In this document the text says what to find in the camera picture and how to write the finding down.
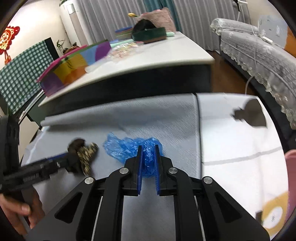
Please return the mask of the person's left hand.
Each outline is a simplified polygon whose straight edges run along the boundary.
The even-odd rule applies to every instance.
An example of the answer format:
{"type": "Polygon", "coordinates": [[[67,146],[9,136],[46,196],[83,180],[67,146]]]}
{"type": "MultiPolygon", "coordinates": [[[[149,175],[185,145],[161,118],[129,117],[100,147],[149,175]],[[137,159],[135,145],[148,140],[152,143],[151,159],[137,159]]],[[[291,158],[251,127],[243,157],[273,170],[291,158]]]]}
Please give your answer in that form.
{"type": "Polygon", "coordinates": [[[35,188],[33,188],[33,202],[31,205],[1,194],[1,208],[12,226],[20,235],[27,234],[25,226],[20,220],[20,216],[28,217],[30,228],[34,228],[45,216],[42,206],[39,194],[35,188]]]}

